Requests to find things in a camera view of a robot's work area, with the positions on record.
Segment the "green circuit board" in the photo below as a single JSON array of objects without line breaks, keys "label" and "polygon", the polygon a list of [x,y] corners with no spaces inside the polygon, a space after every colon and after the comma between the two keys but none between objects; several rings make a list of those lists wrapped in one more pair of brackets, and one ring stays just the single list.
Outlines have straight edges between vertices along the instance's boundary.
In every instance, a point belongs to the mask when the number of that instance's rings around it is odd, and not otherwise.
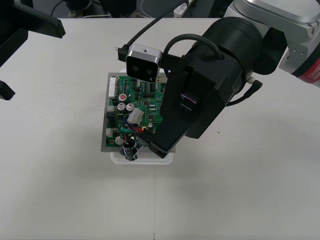
[{"label": "green circuit board", "polygon": [[120,94],[126,94],[125,104],[134,104],[135,108],[144,112],[140,128],[147,128],[148,124],[152,123],[151,131],[155,133],[162,121],[160,109],[166,88],[166,83],[161,80],[161,75],[156,83],[148,83],[128,76],[113,76],[113,78],[115,78],[115,95],[109,99],[109,105],[113,106],[113,114],[107,116],[107,128],[112,129],[112,136],[106,137],[106,147],[118,147],[115,139],[122,134],[121,127],[130,115],[128,111],[120,112],[117,109],[117,105],[120,103]]}]

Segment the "red label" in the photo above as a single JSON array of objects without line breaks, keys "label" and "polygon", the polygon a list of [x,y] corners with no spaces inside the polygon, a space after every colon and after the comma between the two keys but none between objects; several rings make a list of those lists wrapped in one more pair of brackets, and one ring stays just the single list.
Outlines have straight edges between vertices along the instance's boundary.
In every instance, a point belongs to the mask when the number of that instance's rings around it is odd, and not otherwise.
[{"label": "red label", "polygon": [[298,77],[308,84],[314,84],[320,80],[320,58],[306,71],[302,76]]}]

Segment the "cable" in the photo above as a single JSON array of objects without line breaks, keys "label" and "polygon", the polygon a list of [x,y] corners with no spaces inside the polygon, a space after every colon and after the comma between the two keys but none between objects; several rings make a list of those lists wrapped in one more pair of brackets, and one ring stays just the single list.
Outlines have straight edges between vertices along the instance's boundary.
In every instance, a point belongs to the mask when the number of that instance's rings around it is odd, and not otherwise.
[{"label": "cable", "polygon": [[143,8],[142,8],[142,5],[145,3],[145,1],[146,1],[146,0],[143,0],[143,1],[141,2],[141,4],[140,4],[141,12],[142,12],[144,15],[146,15],[148,18],[151,18],[151,19],[152,19],[152,16],[146,14],[146,12],[145,12],[145,11],[143,10]]},{"label": "cable", "polygon": [[62,2],[64,2],[64,0],[61,0],[60,2],[58,2],[58,3],[54,6],[54,8],[52,9],[52,12],[51,12],[51,14],[50,14],[51,17],[52,17],[52,15],[54,14],[54,11],[56,10],[56,8],[57,8]]},{"label": "cable", "polygon": [[239,103],[243,102],[244,100],[250,98],[255,92],[257,92],[262,87],[262,85],[263,85],[262,82],[255,80],[252,83],[252,86],[248,89],[248,91],[245,92],[245,94],[242,97],[238,98],[237,100],[230,101],[226,105],[226,107],[230,107],[230,106],[239,104]]},{"label": "cable", "polygon": [[[174,44],[176,44],[180,41],[183,41],[183,40],[194,40],[197,42],[201,42],[202,44],[205,44],[207,47],[209,47],[215,53],[216,57],[219,60],[224,59],[224,56],[217,45],[215,45],[208,38],[206,38],[204,36],[197,35],[197,34],[182,34],[182,35],[176,36],[166,45],[166,47],[163,51],[163,54],[167,55]],[[168,77],[169,71],[167,69],[164,69],[164,72],[165,72],[165,75]]]},{"label": "cable", "polygon": [[147,26],[145,26],[143,29],[141,29],[130,41],[128,41],[127,44],[124,45],[125,48],[129,48],[142,34],[144,34],[149,28],[151,28],[153,25],[155,25],[157,22],[159,22],[165,15],[169,14],[171,11],[175,10],[177,7],[179,7],[181,4],[188,4],[188,0],[181,0],[172,7],[170,7],[167,11],[164,11],[160,16],[155,18],[152,22],[150,22]]},{"label": "cable", "polygon": [[100,17],[110,17],[111,14],[103,14],[103,15],[88,15],[88,16],[83,16],[83,19],[88,19],[88,18],[100,18]]}]

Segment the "cable connector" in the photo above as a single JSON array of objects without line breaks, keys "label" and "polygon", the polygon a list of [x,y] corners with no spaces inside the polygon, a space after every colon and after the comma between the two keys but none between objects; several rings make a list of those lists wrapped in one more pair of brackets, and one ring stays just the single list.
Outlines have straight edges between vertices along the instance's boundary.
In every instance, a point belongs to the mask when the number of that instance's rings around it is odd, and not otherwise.
[{"label": "cable connector", "polygon": [[186,13],[186,11],[188,10],[188,8],[190,7],[190,5],[196,0],[189,0],[189,3],[186,4],[186,3],[183,3],[181,4],[180,6],[178,6],[174,12],[173,12],[173,15],[175,18],[182,18],[182,16]]}]

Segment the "electrolytic capacitor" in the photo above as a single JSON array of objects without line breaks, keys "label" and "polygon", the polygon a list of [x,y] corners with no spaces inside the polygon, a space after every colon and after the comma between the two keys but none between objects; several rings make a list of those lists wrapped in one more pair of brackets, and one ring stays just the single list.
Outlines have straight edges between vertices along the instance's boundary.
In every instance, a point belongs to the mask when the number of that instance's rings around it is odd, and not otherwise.
[{"label": "electrolytic capacitor", "polygon": [[148,131],[153,133],[153,129],[154,129],[154,125],[151,122],[149,122]]},{"label": "electrolytic capacitor", "polygon": [[120,102],[116,108],[119,112],[123,113],[126,110],[126,105],[123,102]]},{"label": "electrolytic capacitor", "polygon": [[127,94],[125,94],[125,93],[121,93],[120,95],[119,95],[119,101],[120,102],[125,102],[126,100],[127,100]]},{"label": "electrolytic capacitor", "polygon": [[126,105],[126,110],[131,113],[135,109],[135,105],[133,103],[129,103]]},{"label": "electrolytic capacitor", "polygon": [[115,138],[115,143],[117,144],[117,145],[119,145],[119,146],[121,146],[123,143],[124,143],[124,139],[123,138],[121,138],[120,136],[117,136],[116,138]]}]

